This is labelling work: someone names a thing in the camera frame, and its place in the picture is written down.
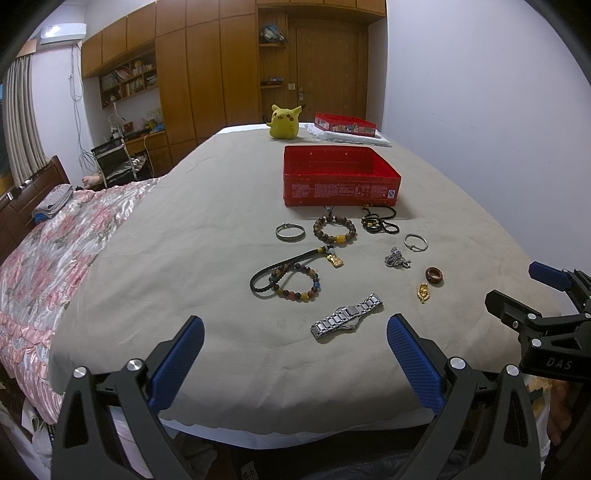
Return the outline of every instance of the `white wall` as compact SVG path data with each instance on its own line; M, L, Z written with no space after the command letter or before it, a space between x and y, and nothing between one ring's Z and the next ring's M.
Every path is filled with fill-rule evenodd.
M86 38L152 2L154 0L89 0L85 15Z
M83 22L84 8L62 5L41 25L64 22ZM80 52L75 47L73 76L71 68L71 47L52 47L33 54L31 83L35 119L45 155L58 155L72 185L82 185L82 177L88 170L80 165L78 134L74 120L74 100L70 96L70 85L80 95ZM77 102L80 112L80 142L86 150L92 148L90 131L86 120L84 101Z
M532 259L590 272L591 87L547 21L522 0L388 0L387 42L384 133Z
M368 28L368 98L365 118L382 130L386 68L388 65L388 19L383 18Z

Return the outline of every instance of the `bracelet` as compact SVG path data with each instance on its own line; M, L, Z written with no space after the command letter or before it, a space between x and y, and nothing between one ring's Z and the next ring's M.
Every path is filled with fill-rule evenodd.
M301 230L301 233L298 233L297 235L293 236L279 234L279 232L281 232L282 230L287 230L289 228L297 228ZM304 227L302 227L301 225L296 225L295 223L282 223L275 229L275 236L282 242L297 242L306 236L306 230L304 230Z
M271 288L277 293L279 297L285 297L290 300L308 300L314 297L318 293L318 289L320 288L320 282L318 281L318 273L312 270L310 267L306 267L305 265L300 265L299 263L289 265L287 269L284 270L285 265L277 268L277 270L273 271L271 276L269 277L269 284ZM302 272L306 275L309 275L312 279L313 285L312 288L308 293L306 292L298 292L298 291L289 291L283 290L277 282L280 281L281 277L289 272L290 269L293 269L295 272Z
M425 248L419 248L415 244L409 245L408 243L406 243L406 240L409 237L421 239L423 242L425 242ZM409 233L407 236L405 236L404 237L404 245L406 245L406 247L408 249L412 250L413 252L424 252L427 248L429 248L429 244L427 243L427 241L422 236L417 235L416 233Z
M267 290L273 289L275 291L275 293L283 295L286 298L289 298L292 300L301 299L304 296L303 293L290 292L289 290L283 290L277 284L279 282L279 280L287 272L289 272L293 268L295 271L300 271L300 272L306 273L313 280L312 288L310 289L310 291L308 293L306 293L306 296L303 299L305 300L306 298L309 298L310 296L312 296L312 297L315 296L318 292L318 289L320 288L320 283L318 282L318 274L314 270L312 270L310 267L306 267L305 265L301 265L299 262L301 262L302 260L306 260L308 258L315 257L316 255L319 255L319 254L328 255L329 249L331 249L331 248L333 248L332 245L325 245L324 247L315 248L314 250L310 250L309 252L306 252L305 254L301 254L296 257L289 258L287 260L278 262L274 265L270 265L269 267L263 268L262 270L256 272L252 276L251 281L250 281L251 291L253 293L263 293ZM268 272L271 272L271 276L269 277L269 283L262 288L255 287L255 282Z
M340 215L333 217L332 216L333 208L334 207L327 207L326 210L328 211L328 215L326 215L324 217L320 217L318 220L316 220L316 223L314 224L314 234L323 242L327 242L329 244L333 244L333 243L344 244L345 242L348 242L349 240L352 240L353 238L355 238L355 236L357 235L357 230L351 220L347 220L345 217L341 217ZM324 233L322 231L322 226L325 223L330 223L330 222L335 222L340 225L344 225L345 227L347 227L349 229L349 233L347 233L346 235L337 235L337 236L327 235L326 233Z

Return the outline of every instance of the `silver brooch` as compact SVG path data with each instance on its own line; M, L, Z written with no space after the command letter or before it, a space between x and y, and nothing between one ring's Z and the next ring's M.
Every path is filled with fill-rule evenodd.
M384 263L388 267L396 267L402 265L404 268L410 268L410 260L407 260L402 256L402 252L394 247L390 254L384 259Z

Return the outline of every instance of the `silver bangle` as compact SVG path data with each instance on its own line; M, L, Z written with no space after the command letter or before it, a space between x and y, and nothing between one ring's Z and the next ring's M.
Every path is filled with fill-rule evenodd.
M288 228L297 228L301 230L301 233L298 233L297 235L293 236L280 235L279 232L281 232L282 230L286 230ZM302 227L301 225L296 225L295 223L282 223L275 229L275 235L282 242L298 242L306 236L306 230L304 230L304 227Z
M414 237L414 238L419 238L421 239L423 242L425 242L425 248L419 248L417 247L415 244L408 244L406 243L407 238L409 237ZM404 245L406 245L406 247L409 250L412 250L413 252L424 252L427 248L429 248L429 244L427 243L427 241L420 235L416 235L415 233L409 233L407 236L404 237Z

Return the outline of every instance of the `wooden bed headboard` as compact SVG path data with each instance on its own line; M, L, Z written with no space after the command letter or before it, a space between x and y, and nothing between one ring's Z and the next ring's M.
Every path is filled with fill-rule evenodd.
M70 181L60 159L54 156L28 184L13 187L0 197L0 264L33 230L33 209L60 183Z

